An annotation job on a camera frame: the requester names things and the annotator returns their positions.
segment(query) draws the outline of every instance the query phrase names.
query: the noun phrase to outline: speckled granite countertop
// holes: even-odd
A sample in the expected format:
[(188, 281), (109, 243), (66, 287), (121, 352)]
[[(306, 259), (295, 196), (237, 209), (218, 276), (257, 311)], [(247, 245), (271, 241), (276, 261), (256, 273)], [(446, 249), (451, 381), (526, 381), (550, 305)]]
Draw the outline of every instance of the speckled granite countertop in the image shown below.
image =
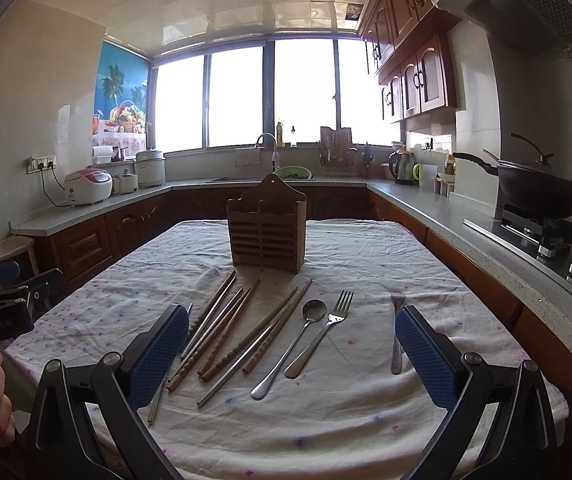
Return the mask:
[[(13, 234), (50, 236), (58, 231), (171, 189), (205, 187), (245, 187), (256, 182), (212, 182), (206, 179), (168, 181), (163, 186), (110, 197), (99, 204), (78, 206), (35, 218), (12, 229)], [(526, 307), (536, 314), (572, 352), (572, 295), (540, 270), (509, 250), (463, 225), (464, 217), (473, 221), (485, 215), (446, 197), (417, 186), (398, 186), (387, 180), (323, 178), (297, 182), (297, 186), (367, 187), (428, 225), (439, 236), (457, 247), (479, 267), (499, 280)]]

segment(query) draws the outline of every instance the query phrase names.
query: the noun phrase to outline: white cooker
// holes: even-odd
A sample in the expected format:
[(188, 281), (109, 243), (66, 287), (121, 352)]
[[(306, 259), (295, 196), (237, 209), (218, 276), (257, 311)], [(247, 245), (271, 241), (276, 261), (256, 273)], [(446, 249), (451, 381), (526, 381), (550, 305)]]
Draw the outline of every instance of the white cooker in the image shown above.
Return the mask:
[(84, 168), (64, 178), (70, 205), (94, 204), (108, 198), (112, 192), (110, 173), (97, 168)]
[(135, 173), (140, 187), (161, 186), (166, 181), (164, 153), (159, 150), (139, 152), (135, 160)]

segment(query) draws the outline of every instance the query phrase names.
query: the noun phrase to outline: screw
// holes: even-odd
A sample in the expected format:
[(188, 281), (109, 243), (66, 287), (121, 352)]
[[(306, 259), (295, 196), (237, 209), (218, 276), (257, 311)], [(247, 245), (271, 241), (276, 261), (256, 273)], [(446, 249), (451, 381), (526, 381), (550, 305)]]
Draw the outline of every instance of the screw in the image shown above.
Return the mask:
[(120, 354), (118, 354), (117, 352), (110, 352), (104, 356), (103, 362), (105, 365), (112, 366), (117, 361), (119, 361), (121, 358), (122, 358), (122, 356)]
[(48, 361), (48, 364), (46, 365), (46, 371), (47, 372), (56, 372), (57, 370), (60, 369), (61, 363), (58, 359), (53, 359), (51, 361)]
[(536, 372), (540, 368), (537, 366), (535, 361), (531, 361), (530, 359), (526, 359), (524, 361), (524, 368), (526, 368), (529, 372)]
[(482, 362), (482, 356), (476, 352), (466, 352), (464, 354), (464, 360), (469, 365), (479, 365)]

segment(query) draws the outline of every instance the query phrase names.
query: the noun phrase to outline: wall socket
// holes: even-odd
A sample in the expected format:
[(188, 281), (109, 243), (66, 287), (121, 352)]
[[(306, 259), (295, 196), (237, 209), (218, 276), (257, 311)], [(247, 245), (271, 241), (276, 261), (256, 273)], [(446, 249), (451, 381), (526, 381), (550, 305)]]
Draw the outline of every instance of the wall socket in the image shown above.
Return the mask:
[(57, 167), (57, 157), (55, 155), (51, 156), (41, 156), (35, 158), (30, 156), (26, 159), (26, 173), (36, 173), (40, 170), (40, 164), (44, 165), (44, 170), (49, 170), (48, 163), (52, 162), (53, 168)]

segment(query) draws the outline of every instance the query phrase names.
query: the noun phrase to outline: fork tines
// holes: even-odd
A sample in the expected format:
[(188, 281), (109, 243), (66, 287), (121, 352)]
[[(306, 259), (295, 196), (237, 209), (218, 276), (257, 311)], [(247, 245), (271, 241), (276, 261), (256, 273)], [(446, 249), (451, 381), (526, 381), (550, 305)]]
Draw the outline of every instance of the fork tines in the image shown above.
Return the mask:
[(346, 314), (348, 314), (348, 309), (351, 307), (353, 296), (354, 292), (343, 290), (337, 299), (337, 303), (335, 303), (332, 314), (336, 316), (346, 316)]

